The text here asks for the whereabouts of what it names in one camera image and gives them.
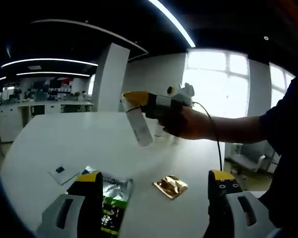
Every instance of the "dark sleeve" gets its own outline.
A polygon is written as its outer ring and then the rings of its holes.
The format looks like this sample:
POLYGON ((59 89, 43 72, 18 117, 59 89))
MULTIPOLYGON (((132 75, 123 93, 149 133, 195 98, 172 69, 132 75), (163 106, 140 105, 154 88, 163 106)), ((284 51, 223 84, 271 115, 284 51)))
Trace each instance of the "dark sleeve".
POLYGON ((294 149, 298 140, 298 77, 292 80, 284 98, 260 117, 260 125, 279 155, 294 149))

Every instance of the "human hand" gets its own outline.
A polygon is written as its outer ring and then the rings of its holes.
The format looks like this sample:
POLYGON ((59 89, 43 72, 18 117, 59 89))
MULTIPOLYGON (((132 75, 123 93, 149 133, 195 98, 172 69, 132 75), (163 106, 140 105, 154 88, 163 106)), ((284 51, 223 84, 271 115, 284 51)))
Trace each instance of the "human hand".
POLYGON ((209 131, 208 116, 189 107, 183 107, 181 112, 169 111, 159 124, 165 132, 190 140, 203 139, 209 131))

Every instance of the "window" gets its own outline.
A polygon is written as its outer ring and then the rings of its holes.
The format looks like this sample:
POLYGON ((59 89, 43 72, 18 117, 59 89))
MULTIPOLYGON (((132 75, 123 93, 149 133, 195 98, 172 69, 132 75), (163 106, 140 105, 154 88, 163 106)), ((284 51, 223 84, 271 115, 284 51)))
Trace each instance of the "window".
POLYGON ((88 93, 87 93, 88 95, 92 95, 93 94, 94 81, 95 81, 95 74, 93 74, 90 77, 89 86, 88 86, 88 93))
MULTIPOLYGON (((239 118, 247 114, 249 67, 246 55, 190 50, 182 83, 193 85, 193 101, 201 103, 214 116, 239 118)), ((198 105, 194 109, 205 113, 198 105)))
POLYGON ((278 101, 281 100, 287 88, 290 85, 291 80, 295 77, 286 70, 274 65, 269 64, 270 68, 270 77, 272 80, 272 100, 271 108, 276 106, 278 101))

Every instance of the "black cable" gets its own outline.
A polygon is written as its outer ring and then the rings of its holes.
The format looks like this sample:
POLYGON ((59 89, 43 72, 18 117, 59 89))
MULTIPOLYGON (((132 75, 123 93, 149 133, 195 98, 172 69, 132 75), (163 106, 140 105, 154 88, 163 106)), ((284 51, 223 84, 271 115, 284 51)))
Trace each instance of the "black cable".
POLYGON ((210 114, 208 113, 208 111, 205 109, 205 107, 203 107, 200 103, 198 102, 193 102, 193 104, 199 104, 204 110, 205 112, 207 113, 207 115, 209 116, 210 118, 210 121, 212 123, 212 126, 213 126, 213 131, 214 131, 214 135, 215 135, 215 139, 217 140, 217 143, 218 143, 218 149, 219 149, 219 158, 220 158, 220 170, 223 171, 223 167, 222 167, 222 156, 221 156, 221 150, 220 150, 220 143, 219 143, 219 137, 218 137, 218 133, 217 133, 217 129, 216 129, 216 126, 215 126, 215 122, 213 121, 212 117, 210 116, 210 114))

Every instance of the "gold foil packet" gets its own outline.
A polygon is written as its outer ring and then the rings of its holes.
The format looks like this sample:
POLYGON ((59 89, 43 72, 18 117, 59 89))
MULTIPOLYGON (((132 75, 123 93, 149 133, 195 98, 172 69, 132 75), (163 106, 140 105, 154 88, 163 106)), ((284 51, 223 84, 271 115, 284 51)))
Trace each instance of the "gold foil packet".
POLYGON ((154 182, 153 185, 171 199, 176 198, 188 189, 188 185, 186 183, 182 182, 173 175, 166 176, 163 179, 154 182))

